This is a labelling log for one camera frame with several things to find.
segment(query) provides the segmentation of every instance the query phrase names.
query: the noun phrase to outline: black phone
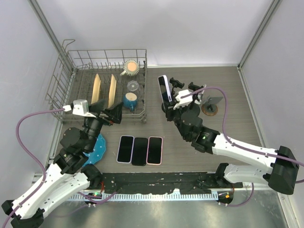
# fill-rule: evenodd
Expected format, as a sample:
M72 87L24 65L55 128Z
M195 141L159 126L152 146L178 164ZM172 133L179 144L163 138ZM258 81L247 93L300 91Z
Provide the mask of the black phone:
M117 162L118 163L130 163L133 152L134 136L122 135L120 137Z
M147 164L160 165L162 162L162 138L150 137L148 143Z
M146 165L148 150L147 138L135 138L132 155L132 165L144 166Z

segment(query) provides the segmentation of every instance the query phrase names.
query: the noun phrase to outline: dish rack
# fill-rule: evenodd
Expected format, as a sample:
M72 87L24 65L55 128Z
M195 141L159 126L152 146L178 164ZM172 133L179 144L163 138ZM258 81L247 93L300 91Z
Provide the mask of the dish rack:
M141 121L145 123L147 50L99 49L67 51L68 45L74 41L63 41L64 55L58 56L46 94L46 100L51 104L51 109L60 109L77 99L85 99L90 104L96 74L101 79L99 99L108 101L111 76L113 74L117 81L114 104L121 102L124 95L129 92L127 88L129 81L137 81L140 86L137 106L132 112L127 108L123 108L123 121ZM140 66L139 73L136 76L120 76L120 73L123 72L123 64L128 59L136 60ZM83 117L71 113L59 112L53 115L61 121L83 120Z

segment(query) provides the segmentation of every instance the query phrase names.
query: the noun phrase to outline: smartphone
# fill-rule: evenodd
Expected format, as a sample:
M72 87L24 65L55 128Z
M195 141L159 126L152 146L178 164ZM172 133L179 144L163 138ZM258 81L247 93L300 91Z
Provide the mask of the smartphone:
M133 153L134 136L122 135L120 137L117 159L118 163L130 163Z
M158 77L158 85L161 91L162 102L171 102L171 92L169 88L169 83L166 75L162 75Z
M147 138L135 138L132 155L132 165L145 166L148 150Z
M147 164L160 165L162 162L162 138L150 137L148 142Z

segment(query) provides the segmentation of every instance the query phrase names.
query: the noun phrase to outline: gray floor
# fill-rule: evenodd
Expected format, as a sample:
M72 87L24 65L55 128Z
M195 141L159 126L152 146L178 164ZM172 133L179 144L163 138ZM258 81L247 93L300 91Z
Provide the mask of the gray floor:
M215 171L219 163L241 162L207 153L200 153L191 147L189 142L182 140L173 122L167 122L161 110L161 97L157 77L167 75L185 83L185 88L193 81L194 84L219 86L228 96L227 133L230 137L260 145L257 131L246 100L236 67L183 67L183 68L149 68L146 84L147 123L123 122L111 127L105 126L101 134L106 139L107 150L96 164L101 172L164 172L164 171ZM205 91L205 95L218 96L218 91ZM224 101L218 105L216 116L206 116L201 113L203 124L209 128L222 131ZM68 127L81 128L82 123L66 123L62 132ZM116 162L117 149L121 135L135 137L163 137L163 157L160 166L146 165L144 167Z
M243 202L249 191L236 191L234 203ZM226 208L214 201L108 202L83 208L83 202L65 202L45 219L41 228L286 228L277 193L255 191L251 201Z

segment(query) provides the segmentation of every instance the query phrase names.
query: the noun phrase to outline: white phone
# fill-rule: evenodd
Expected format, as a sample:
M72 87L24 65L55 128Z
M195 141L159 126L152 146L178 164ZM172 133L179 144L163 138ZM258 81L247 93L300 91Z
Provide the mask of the white phone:
M166 75L162 75L158 77L158 85L160 87L162 102L171 102L171 92L169 88L169 83Z

